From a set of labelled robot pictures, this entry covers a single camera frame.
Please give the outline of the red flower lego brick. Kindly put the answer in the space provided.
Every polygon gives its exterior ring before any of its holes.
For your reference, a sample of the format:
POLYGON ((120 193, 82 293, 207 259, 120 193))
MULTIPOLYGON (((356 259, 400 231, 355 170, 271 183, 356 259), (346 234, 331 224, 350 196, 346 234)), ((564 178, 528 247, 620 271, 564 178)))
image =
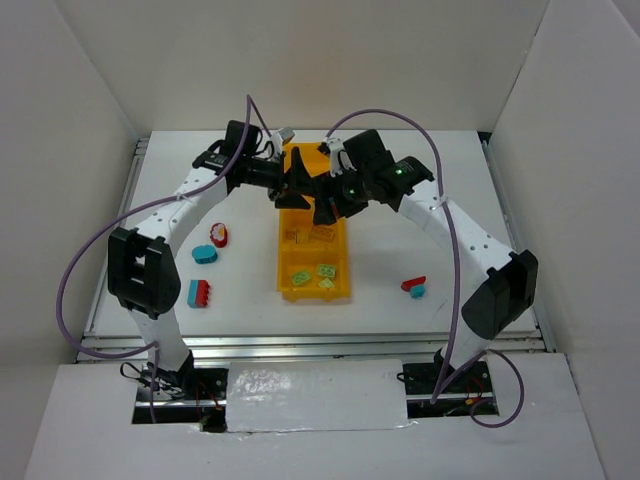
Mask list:
POLYGON ((209 238, 216 248, 224 248, 229 241, 229 233, 226 225, 222 222, 214 223, 209 231, 209 238))

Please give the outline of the lime green lego brick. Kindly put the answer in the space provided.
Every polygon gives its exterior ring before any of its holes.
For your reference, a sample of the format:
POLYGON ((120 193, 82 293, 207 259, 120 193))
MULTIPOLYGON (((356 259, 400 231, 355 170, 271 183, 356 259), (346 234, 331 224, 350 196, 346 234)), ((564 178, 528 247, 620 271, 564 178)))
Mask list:
POLYGON ((323 263, 317 265, 316 274, 320 277, 333 279, 336 276, 336 273, 336 265, 323 263))

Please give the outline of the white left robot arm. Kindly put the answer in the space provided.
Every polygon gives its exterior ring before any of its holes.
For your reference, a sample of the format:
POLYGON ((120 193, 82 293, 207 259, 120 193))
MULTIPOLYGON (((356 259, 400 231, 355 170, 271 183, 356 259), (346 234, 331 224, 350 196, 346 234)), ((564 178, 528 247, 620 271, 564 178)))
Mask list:
POLYGON ((116 228, 108 240, 108 290, 133 318, 142 339, 155 346, 149 363, 171 387, 192 395, 194 359, 179 330, 174 306, 181 280, 175 255, 204 216, 243 185, 279 194, 284 181, 284 147, 290 128, 275 131, 270 154, 257 155, 259 129, 231 121, 223 139, 193 162, 186 179, 163 205, 131 229, 116 228))

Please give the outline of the pale green lego brick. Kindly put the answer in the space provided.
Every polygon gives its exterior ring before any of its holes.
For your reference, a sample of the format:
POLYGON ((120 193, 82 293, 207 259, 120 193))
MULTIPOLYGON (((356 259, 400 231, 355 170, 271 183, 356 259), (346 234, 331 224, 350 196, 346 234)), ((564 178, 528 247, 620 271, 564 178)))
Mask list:
POLYGON ((324 278, 319 282, 318 286, 320 288, 333 289, 335 287, 335 284, 330 278, 324 278))

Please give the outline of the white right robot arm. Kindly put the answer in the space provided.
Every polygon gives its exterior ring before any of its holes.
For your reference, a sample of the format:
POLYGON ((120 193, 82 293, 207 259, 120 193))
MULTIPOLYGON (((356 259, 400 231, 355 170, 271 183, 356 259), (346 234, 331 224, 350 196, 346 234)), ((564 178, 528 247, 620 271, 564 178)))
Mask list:
MULTIPOLYGON (((486 230, 510 241, 480 138, 435 131, 446 194, 486 230)), ((454 288, 450 246, 439 246, 411 220, 376 202, 346 222, 352 296, 303 308, 308 334, 448 336, 454 288)))

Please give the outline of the teal rounded lego brick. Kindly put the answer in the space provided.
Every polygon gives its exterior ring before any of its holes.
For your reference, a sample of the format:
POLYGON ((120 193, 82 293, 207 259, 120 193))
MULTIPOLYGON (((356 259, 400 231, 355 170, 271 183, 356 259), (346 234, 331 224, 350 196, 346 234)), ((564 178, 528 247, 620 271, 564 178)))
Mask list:
POLYGON ((218 252, 214 245, 196 246, 191 254, 196 264, 210 264, 218 259, 218 252))

